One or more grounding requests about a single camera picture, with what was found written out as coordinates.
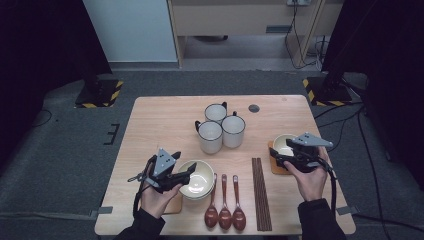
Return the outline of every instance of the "hand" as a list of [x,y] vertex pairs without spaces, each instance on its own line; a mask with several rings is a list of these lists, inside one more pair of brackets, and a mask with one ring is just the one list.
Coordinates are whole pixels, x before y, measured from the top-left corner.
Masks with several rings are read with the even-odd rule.
[[[143,189],[148,187],[150,184],[144,182]],[[148,187],[142,193],[141,197],[141,208],[155,217],[159,219],[162,214],[165,212],[166,206],[171,201],[173,197],[175,197],[178,193],[178,190],[182,187],[182,184],[176,185],[174,188],[169,190],[168,192],[158,193],[153,187]]]
[[[325,148],[319,147],[318,151],[319,156],[325,161],[328,161],[329,157]],[[323,167],[319,166],[310,173],[303,173],[297,170],[297,168],[288,161],[284,162],[284,166],[286,166],[289,172],[296,178],[300,195],[302,195],[305,201],[309,202],[322,198],[325,181],[327,180],[327,172]]]

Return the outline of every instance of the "brown chopstick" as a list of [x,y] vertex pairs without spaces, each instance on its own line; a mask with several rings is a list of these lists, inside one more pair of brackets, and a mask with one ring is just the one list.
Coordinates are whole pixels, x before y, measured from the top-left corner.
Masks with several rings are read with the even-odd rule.
[[256,222],[258,231],[272,231],[265,179],[261,158],[252,158],[253,187],[255,192]]

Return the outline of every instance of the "bowl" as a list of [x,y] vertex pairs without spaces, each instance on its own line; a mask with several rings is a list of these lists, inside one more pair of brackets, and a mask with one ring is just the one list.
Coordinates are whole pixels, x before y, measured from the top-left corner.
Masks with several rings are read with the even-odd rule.
[[206,197],[212,191],[214,186],[214,172],[209,164],[201,160],[185,162],[178,172],[187,171],[193,163],[197,163],[196,170],[190,175],[190,183],[182,186],[180,192],[188,199],[198,200]]
[[283,134],[274,139],[274,143],[272,145],[272,148],[276,150],[279,154],[286,155],[286,156],[293,156],[293,150],[291,147],[287,146],[287,139],[293,139],[297,136],[293,134]]

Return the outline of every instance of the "black mug handle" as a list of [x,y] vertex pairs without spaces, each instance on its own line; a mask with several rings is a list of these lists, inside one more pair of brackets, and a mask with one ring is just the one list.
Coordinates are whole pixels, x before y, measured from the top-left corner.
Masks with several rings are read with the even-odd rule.
[[195,121],[194,122],[194,127],[196,128],[196,131],[199,132],[200,121]]

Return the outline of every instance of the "wooden spoon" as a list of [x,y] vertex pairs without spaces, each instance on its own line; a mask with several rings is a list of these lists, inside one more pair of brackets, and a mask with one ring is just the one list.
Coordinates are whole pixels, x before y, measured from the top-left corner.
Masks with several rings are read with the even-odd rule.
[[222,198],[223,204],[221,212],[219,213],[219,226],[222,229],[228,230],[231,227],[233,218],[231,217],[231,212],[227,207],[227,175],[222,174]]
[[242,231],[246,227],[246,215],[244,215],[243,210],[241,210],[240,207],[240,201],[239,201],[239,190],[238,190],[238,176],[233,176],[233,183],[234,183],[234,192],[236,194],[236,209],[233,213],[233,225],[234,228]]
[[214,185],[211,192],[211,204],[209,205],[208,209],[206,209],[206,212],[205,212],[205,224],[209,228],[215,227],[216,223],[218,222],[218,211],[216,210],[215,203],[214,203],[216,178],[217,178],[217,175],[216,173],[214,173],[213,175]]

